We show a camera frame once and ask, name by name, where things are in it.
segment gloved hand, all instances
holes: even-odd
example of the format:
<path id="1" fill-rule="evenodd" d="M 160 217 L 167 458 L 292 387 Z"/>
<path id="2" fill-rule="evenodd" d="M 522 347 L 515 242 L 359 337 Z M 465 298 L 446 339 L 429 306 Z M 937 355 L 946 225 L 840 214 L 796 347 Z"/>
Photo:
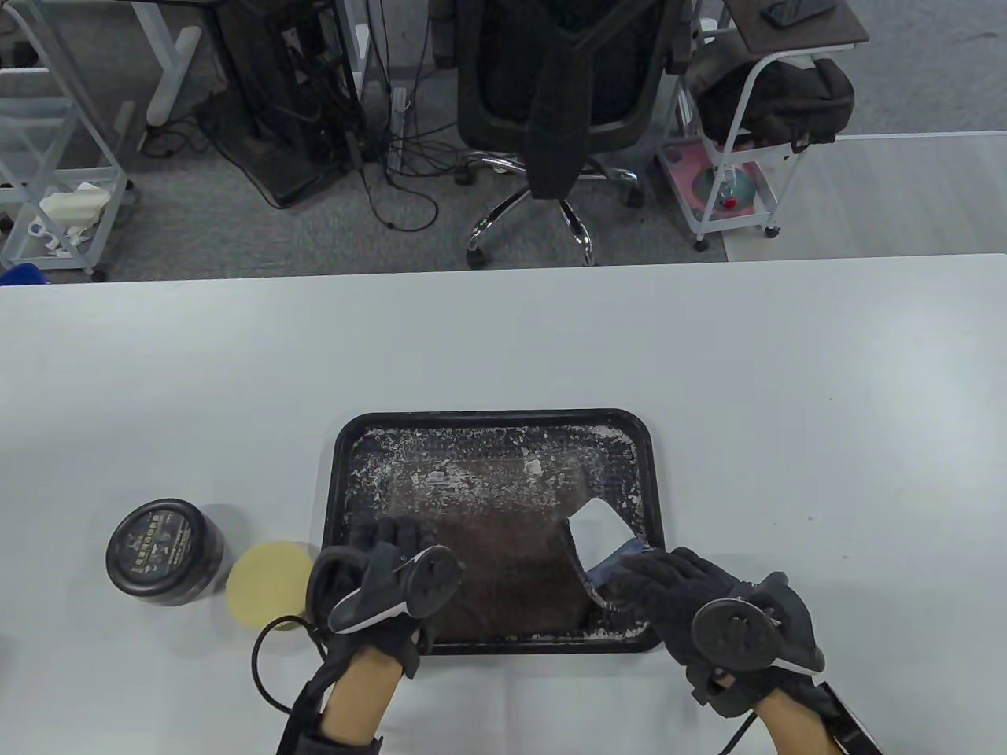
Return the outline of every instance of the gloved hand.
<path id="1" fill-rule="evenodd" d="M 692 620 L 711 600 L 726 598 L 738 580 L 688 548 L 630 556 L 609 583 L 613 602 L 651 622 L 682 665 L 700 658 Z"/>
<path id="2" fill-rule="evenodd" d="M 403 559 L 413 558 L 420 551 L 436 544 L 436 534 L 429 525 L 409 517 L 382 517 L 355 525 L 349 535 L 348 546 L 368 553 L 377 543 L 395 546 Z M 309 585 L 308 610 L 321 638 L 334 660 L 347 653 L 355 653 L 364 645 L 371 645 L 398 659 L 407 674 L 412 676 L 419 662 L 416 643 L 433 641 L 430 620 L 420 622 L 407 614 L 400 614 L 362 629 L 352 634 L 334 634 L 326 625 L 326 617 L 340 600 L 361 586 L 363 572 L 345 563 L 322 569 L 317 579 Z"/>
<path id="3" fill-rule="evenodd" d="M 713 668 L 693 642 L 693 619 L 710 601 L 726 598 L 739 581 L 688 548 L 629 557 L 623 563 L 623 572 L 609 584 L 613 602 L 650 621 L 679 663 L 690 669 L 708 667 L 714 686 L 717 680 L 728 684 L 725 677 L 733 677 L 731 697 L 743 701 L 741 711 L 734 715 L 740 715 L 777 689 L 824 718 L 837 715 L 828 693 L 817 688 L 806 674 L 776 666 L 746 672 L 723 668 L 720 673 Z M 719 688 L 705 692 L 715 695 Z"/>

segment office chair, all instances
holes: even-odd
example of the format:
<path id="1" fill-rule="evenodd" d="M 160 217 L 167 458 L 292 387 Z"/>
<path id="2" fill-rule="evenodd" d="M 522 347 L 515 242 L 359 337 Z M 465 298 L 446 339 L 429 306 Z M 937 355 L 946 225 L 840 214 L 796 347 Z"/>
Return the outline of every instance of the office chair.
<path id="1" fill-rule="evenodd" d="M 591 156 L 628 147 L 646 131 L 662 73 L 688 65 L 692 3 L 431 0 L 430 6 L 438 63 L 458 67 L 458 132 L 475 150 L 455 182 L 471 184 L 479 166 L 528 179 L 472 228 L 468 266 L 490 262 L 480 242 L 529 195 L 558 202 L 584 265 L 595 265 L 591 237 L 567 196 L 579 180 L 605 180 L 626 188 L 630 207 L 643 206 L 635 173 Z M 452 22 L 454 55 L 436 44 Z"/>

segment yellow sponge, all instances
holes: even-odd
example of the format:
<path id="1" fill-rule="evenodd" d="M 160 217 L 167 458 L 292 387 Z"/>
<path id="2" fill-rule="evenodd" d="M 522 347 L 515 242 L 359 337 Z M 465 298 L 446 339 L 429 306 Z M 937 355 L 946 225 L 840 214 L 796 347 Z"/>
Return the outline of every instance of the yellow sponge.
<path id="1" fill-rule="evenodd" d="M 239 559 L 228 577 L 231 614 L 242 626 L 257 631 L 280 616 L 299 616 L 304 613 L 311 566 L 310 557 L 294 543 L 256 546 Z"/>

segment chrome chair base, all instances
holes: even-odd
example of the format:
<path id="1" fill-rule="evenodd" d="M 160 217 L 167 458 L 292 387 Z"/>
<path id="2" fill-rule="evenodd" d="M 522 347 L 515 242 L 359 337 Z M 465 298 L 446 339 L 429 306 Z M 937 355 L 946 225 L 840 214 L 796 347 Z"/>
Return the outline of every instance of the chrome chair base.
<path id="1" fill-rule="evenodd" d="M 465 156 L 464 163 L 455 172 L 455 183 L 468 185 L 472 183 L 472 171 L 479 166 L 487 166 L 499 173 L 515 173 L 517 175 L 527 175 L 528 171 L 524 163 L 517 155 L 496 154 L 493 152 L 471 152 Z M 640 186 L 639 178 L 631 170 L 624 168 L 610 168 L 601 165 L 596 160 L 590 160 L 581 171 L 578 180 L 581 181 L 614 181 L 628 187 L 625 202 L 630 207 L 643 206 L 643 189 Z M 503 215 L 514 209 L 518 204 L 530 196 L 530 189 L 527 185 L 515 191 L 499 204 L 494 206 L 483 215 L 468 235 L 468 243 L 465 245 L 465 260 L 472 270 L 484 268 L 490 262 L 490 257 L 479 247 L 479 242 L 483 240 L 486 232 L 493 226 Z M 580 249 L 583 264 L 586 267 L 597 265 L 594 259 L 594 247 L 591 244 L 591 236 L 587 233 L 584 223 L 574 212 L 570 202 L 566 199 L 557 200 L 560 213 L 566 222 L 567 229 L 573 236 L 574 241 Z"/>

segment bag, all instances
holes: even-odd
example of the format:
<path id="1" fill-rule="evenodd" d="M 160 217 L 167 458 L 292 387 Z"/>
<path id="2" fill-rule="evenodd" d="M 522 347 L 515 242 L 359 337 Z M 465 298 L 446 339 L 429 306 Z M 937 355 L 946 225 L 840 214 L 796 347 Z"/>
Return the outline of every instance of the bag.
<path id="1" fill-rule="evenodd" d="M 724 144 L 741 100 L 745 80 L 756 60 L 730 36 L 719 37 L 704 50 L 706 63 L 687 74 L 696 101 L 703 131 Z M 809 144 L 831 144 L 853 115 L 853 85 L 830 58 L 815 59 L 814 65 L 776 60 L 755 80 L 748 107 L 741 119 L 754 146 L 789 143 L 795 152 Z"/>

